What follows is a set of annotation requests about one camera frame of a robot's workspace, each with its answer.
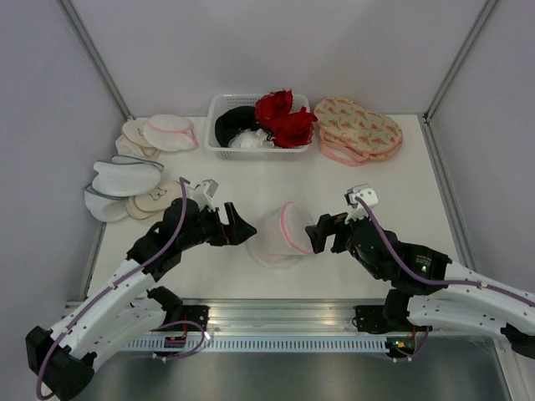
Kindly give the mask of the red lace bra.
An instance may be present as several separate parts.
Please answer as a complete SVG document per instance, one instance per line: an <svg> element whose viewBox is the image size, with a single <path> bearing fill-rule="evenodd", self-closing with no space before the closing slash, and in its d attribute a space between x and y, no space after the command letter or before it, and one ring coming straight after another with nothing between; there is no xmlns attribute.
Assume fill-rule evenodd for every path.
<svg viewBox="0 0 535 401"><path fill-rule="evenodd" d="M306 107L293 112L293 101L292 90L280 90L264 95L255 104L255 119L276 147L292 149L312 143L317 118Z"/></svg>

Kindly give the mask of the white bra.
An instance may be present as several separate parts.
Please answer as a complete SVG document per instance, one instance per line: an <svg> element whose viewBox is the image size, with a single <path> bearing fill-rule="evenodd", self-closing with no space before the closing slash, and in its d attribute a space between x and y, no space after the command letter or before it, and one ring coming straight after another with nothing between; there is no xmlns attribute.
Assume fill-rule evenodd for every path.
<svg viewBox="0 0 535 401"><path fill-rule="evenodd" d="M272 137L263 129L244 130L229 141L231 149L273 149Z"/></svg>

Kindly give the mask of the cream mesh bag rear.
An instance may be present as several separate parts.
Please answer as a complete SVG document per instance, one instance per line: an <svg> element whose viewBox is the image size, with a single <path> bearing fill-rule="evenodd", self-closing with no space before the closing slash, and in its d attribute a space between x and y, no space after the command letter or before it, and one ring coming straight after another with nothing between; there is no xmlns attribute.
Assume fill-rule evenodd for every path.
<svg viewBox="0 0 535 401"><path fill-rule="evenodd" d="M120 137L115 141L117 153L155 160L160 151L152 146L143 135L146 119L129 119L120 130Z"/></svg>

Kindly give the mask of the black bra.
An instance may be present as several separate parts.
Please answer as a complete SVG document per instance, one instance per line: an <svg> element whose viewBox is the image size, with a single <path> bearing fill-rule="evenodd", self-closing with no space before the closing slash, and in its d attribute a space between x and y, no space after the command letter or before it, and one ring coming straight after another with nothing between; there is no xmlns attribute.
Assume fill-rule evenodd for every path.
<svg viewBox="0 0 535 401"><path fill-rule="evenodd" d="M215 137L222 148L228 148L229 141L244 130L258 130L253 106L239 106L228 110L221 115L215 123Z"/></svg>

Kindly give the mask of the cream mesh bag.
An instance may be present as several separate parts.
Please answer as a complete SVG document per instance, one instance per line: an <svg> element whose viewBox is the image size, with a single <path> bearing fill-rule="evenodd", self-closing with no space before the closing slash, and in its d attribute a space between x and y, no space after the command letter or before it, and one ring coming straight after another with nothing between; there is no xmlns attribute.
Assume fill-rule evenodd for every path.
<svg viewBox="0 0 535 401"><path fill-rule="evenodd" d="M167 181L143 195L131 196L126 202L126 212L135 220L145 221L163 213L179 197L180 183L176 180Z"/></svg>
<svg viewBox="0 0 535 401"><path fill-rule="evenodd" d="M146 119L129 119L120 130L120 137L115 141L117 153L155 160L160 151L152 146L143 135Z"/></svg>

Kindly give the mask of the right aluminium frame post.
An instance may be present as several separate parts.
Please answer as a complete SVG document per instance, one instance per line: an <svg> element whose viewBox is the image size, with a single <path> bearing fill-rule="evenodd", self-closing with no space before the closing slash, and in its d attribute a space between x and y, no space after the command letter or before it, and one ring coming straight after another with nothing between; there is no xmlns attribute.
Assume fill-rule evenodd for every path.
<svg viewBox="0 0 535 401"><path fill-rule="evenodd" d="M462 66L466 62L468 56L471 54L471 51L476 45L477 40L479 37L481 37L489 20L497 10L497 7L500 5L500 3L500 0L486 0L483 3L461 46L456 52L451 65L447 69L444 78L441 80L438 89L433 95L429 106L422 114L422 119L426 124L430 124L431 119L436 115L437 110L439 109L443 99L453 84L456 76L461 71Z"/></svg>

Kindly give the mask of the white pink-trim mesh bag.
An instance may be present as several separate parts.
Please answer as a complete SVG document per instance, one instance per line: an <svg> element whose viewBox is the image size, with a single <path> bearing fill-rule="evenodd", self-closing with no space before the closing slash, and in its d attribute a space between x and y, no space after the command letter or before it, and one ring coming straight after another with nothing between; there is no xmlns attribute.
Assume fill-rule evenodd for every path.
<svg viewBox="0 0 535 401"><path fill-rule="evenodd" d="M199 146L193 123L173 114L155 114L143 126L146 141L165 152L194 150Z"/></svg>

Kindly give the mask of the white blue-trim mesh bag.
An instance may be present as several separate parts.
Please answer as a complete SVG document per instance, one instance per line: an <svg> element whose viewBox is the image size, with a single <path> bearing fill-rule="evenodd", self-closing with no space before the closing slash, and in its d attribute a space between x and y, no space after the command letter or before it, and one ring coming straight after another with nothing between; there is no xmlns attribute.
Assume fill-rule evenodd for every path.
<svg viewBox="0 0 535 401"><path fill-rule="evenodd" d="M127 200L144 195L161 182L165 166L133 155L116 155L111 161L94 163L96 176L84 188L84 202L90 214L105 223L127 216Z"/></svg>

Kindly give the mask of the cream mesh bag front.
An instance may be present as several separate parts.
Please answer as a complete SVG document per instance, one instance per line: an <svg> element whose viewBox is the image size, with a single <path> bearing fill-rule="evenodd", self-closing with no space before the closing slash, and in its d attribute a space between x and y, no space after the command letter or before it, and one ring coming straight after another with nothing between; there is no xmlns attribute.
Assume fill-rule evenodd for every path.
<svg viewBox="0 0 535 401"><path fill-rule="evenodd" d="M167 181L143 195L131 196L126 202L126 212L135 220L145 221L163 213L179 197L180 183L176 180Z"/></svg>

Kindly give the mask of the aluminium mounting rail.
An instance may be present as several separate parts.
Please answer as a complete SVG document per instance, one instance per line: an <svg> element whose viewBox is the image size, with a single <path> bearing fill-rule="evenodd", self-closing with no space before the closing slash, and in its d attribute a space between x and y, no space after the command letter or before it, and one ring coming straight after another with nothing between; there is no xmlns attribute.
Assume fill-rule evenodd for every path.
<svg viewBox="0 0 535 401"><path fill-rule="evenodd" d="M187 299L181 315L222 336L348 335L357 331L355 308L382 299Z"/></svg>

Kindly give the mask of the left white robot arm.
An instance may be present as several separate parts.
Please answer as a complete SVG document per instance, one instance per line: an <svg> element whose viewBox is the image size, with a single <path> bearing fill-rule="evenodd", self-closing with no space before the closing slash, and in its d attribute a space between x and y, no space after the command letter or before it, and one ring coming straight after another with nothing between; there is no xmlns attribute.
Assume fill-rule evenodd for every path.
<svg viewBox="0 0 535 401"><path fill-rule="evenodd" d="M216 208L186 197L174 200L98 292L51 328L33 328L25 344L28 366L38 377L37 398L71 400L140 335L185 326L183 301L158 282L195 246L239 246L256 235L231 202L225 212L228 222L222 223Z"/></svg>

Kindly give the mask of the floral padded laundry bag stack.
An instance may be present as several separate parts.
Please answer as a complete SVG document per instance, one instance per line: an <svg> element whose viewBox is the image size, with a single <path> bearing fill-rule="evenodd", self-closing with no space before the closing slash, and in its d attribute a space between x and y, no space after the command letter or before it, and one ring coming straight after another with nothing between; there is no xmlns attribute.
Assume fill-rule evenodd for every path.
<svg viewBox="0 0 535 401"><path fill-rule="evenodd" d="M327 158L356 167L393 157L402 147L402 128L390 117L370 111L352 99L329 97L313 111L318 147Z"/></svg>

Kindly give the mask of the left aluminium frame post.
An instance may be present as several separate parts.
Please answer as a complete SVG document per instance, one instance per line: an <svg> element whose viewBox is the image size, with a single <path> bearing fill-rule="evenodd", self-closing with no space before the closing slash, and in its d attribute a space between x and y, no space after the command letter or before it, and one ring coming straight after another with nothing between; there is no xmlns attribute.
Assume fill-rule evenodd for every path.
<svg viewBox="0 0 535 401"><path fill-rule="evenodd" d="M102 58L99 50L94 44L94 40L91 38L89 30L86 28L83 19L80 17L78 10L76 9L74 2L71 0L58 0L57 4L61 8L69 24L74 30L75 35L80 41L84 51L87 53L90 62L93 64L97 74L106 87L109 95L113 99L116 107L119 109L124 119L131 119L133 114L130 111L129 106L125 102L125 99L120 92L112 74L110 73L104 59Z"/></svg>

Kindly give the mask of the white mesh pink-zipper laundry bag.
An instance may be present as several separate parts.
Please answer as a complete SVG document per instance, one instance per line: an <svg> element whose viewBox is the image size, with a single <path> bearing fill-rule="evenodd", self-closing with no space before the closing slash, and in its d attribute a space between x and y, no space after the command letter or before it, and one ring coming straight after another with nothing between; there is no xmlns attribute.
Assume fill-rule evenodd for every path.
<svg viewBox="0 0 535 401"><path fill-rule="evenodd" d="M305 231L312 224L312 218L303 206L288 202L257 223L257 234L246 242L247 251L261 266L287 270L313 255Z"/></svg>

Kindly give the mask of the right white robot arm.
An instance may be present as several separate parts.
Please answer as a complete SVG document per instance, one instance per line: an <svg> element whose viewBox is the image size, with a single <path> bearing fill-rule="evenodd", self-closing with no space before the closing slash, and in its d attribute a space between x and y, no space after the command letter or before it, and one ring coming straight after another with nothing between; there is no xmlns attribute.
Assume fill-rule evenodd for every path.
<svg viewBox="0 0 535 401"><path fill-rule="evenodd" d="M505 338L513 352L534 357L534 295L485 277L428 246L400 241L374 217L348 220L346 214L320 216L307 226L314 253L329 236L333 253L348 252L374 279L393 287L381 310L384 325L410 324L488 330Z"/></svg>

